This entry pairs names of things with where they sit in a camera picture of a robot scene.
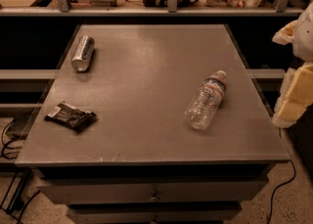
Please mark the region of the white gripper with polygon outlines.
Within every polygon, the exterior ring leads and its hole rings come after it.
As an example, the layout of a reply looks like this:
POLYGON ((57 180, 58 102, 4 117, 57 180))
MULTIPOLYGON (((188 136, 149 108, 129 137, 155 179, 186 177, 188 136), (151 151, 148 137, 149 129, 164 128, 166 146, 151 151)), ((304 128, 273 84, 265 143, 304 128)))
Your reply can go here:
MULTIPOLYGON (((282 27, 272 38, 274 43, 292 43, 293 54, 305 62, 313 61, 313 3, 299 16, 282 27)), ((294 125, 313 104, 313 64, 289 68, 280 89, 272 122, 276 127, 294 125)))

